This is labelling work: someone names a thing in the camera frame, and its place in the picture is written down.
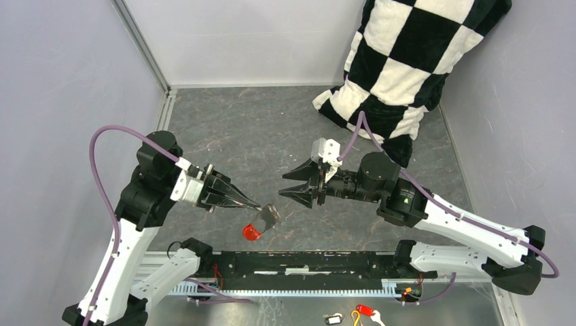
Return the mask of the red key tag with keyring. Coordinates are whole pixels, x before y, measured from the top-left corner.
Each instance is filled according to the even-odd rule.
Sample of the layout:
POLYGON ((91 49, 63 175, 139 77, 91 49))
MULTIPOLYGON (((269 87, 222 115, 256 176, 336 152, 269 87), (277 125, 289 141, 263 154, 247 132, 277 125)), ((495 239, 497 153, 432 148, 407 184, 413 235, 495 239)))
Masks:
POLYGON ((245 240, 256 241, 277 224, 281 224, 281 214, 276 206, 270 203, 257 211, 255 218, 243 228, 242 235, 245 240))

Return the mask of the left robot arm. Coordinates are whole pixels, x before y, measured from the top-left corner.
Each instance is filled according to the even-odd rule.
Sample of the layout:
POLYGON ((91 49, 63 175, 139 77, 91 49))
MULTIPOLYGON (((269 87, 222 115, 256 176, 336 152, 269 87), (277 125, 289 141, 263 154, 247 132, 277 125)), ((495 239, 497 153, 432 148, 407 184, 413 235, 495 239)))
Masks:
POLYGON ((140 140, 138 164, 117 206, 108 208, 113 232, 101 266, 84 299, 62 314, 69 325, 144 325, 177 285, 212 271, 212 248, 191 238, 155 272, 136 281, 149 245, 176 203, 210 212, 217 207, 262 209, 212 165, 200 168, 186 160, 173 133, 155 131, 140 140))

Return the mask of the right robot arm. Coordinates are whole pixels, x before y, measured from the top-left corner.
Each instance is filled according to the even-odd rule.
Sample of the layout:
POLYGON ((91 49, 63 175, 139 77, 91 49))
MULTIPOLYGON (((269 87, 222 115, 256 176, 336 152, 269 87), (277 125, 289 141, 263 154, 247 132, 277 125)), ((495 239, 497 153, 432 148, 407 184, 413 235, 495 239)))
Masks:
POLYGON ((519 295, 532 295, 542 279, 539 251, 545 231, 535 225, 511 228, 460 209, 399 176, 400 166, 385 153, 363 156, 356 171, 340 170, 309 159, 284 178, 297 185, 279 194, 308 208, 328 197, 371 202, 376 213, 396 226, 433 232, 450 238, 452 246, 401 240, 392 259, 401 277, 441 273, 488 277, 519 295))

